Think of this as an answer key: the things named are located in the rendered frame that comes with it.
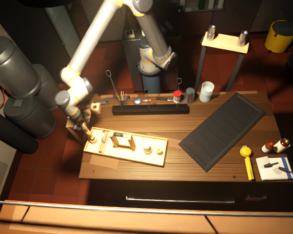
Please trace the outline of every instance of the wooden table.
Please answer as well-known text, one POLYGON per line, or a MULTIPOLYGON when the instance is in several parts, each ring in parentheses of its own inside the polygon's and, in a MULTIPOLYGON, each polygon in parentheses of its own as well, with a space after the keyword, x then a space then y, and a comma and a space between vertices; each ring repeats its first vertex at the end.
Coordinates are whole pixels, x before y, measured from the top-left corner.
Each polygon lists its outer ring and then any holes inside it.
MULTIPOLYGON (((90 127, 106 128, 137 134, 157 134, 163 137, 182 140, 207 117, 217 110, 235 92, 214 93, 208 103, 199 99, 191 104, 187 115, 149 115, 149 116, 113 116, 112 106, 118 102, 110 101, 102 106, 102 113, 91 117, 90 127)), ((248 180, 244 158, 239 154, 242 145, 248 145, 252 151, 251 163, 256 182, 261 182, 255 159, 267 154, 261 147, 267 142, 280 140, 280 132, 276 124, 267 94, 265 91, 239 92, 253 102, 266 114, 232 147, 207 173, 182 149, 167 148, 163 168, 120 160, 117 169, 104 168, 89 164, 91 154, 84 153, 79 178, 111 179, 111 180, 148 180, 148 181, 213 181, 213 182, 251 182, 248 180)), ((135 97, 131 95, 128 105, 132 105, 135 97)), ((155 100, 155 96, 172 97, 172 94, 149 95, 150 104, 167 104, 167 101, 155 100)), ((102 100, 96 96, 95 101, 102 100)), ((282 157, 286 154, 269 154, 269 157, 282 157)))

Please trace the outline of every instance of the yellow trash can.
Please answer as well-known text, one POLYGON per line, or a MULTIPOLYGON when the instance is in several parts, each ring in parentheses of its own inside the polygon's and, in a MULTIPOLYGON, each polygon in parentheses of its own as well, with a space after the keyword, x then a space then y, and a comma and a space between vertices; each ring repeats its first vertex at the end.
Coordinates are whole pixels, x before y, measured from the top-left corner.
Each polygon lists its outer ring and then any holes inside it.
POLYGON ((270 26, 265 40, 268 53, 287 52, 287 48, 293 41, 293 21, 277 20, 270 26))

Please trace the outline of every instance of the robotic arm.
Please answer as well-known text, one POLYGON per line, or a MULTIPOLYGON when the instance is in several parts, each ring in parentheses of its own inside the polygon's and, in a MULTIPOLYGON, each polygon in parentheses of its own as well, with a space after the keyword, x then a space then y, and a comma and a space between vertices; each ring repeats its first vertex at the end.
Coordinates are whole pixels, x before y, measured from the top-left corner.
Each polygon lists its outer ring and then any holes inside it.
POLYGON ((149 12, 152 4, 152 0, 104 0, 72 60, 60 72, 61 79, 70 88, 68 91, 60 91, 55 102, 75 124, 81 126, 83 121, 77 104, 93 91, 90 82, 81 78, 80 74, 115 12, 123 5, 131 9, 146 35, 140 42, 140 72, 144 75, 155 75, 160 72, 160 68, 168 70, 176 63, 177 54, 166 45, 153 15, 149 12))

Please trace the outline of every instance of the blue stripe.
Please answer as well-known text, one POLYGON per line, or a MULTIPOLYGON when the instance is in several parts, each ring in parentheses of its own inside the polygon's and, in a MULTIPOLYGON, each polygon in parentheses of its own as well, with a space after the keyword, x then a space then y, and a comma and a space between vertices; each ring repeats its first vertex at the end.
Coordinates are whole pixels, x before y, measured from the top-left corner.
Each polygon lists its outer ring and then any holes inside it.
MULTIPOLYGON (((282 162, 283 162, 284 167, 285 167, 286 169, 288 169, 288 171, 289 171, 289 167, 288 167, 288 165, 287 165, 287 162, 286 162, 286 160, 285 160, 285 157, 281 157, 281 159, 282 159, 282 162)), ((286 173, 287 173, 288 179, 292 179, 291 173, 290 173, 290 172, 286 172, 286 173)))

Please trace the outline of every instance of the folded cloth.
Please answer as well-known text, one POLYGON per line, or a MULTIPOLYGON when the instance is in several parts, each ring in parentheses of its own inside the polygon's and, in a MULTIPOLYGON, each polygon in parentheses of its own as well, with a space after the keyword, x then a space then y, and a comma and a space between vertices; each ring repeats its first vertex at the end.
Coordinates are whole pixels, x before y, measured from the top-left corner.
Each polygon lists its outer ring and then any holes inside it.
POLYGON ((284 167, 289 171, 292 171, 287 157, 259 157, 256 159, 257 167, 259 170, 260 178, 262 180, 286 180, 293 179, 293 174, 290 172, 283 172, 278 167, 284 167), (275 163, 272 167, 265 168, 267 163, 275 163))

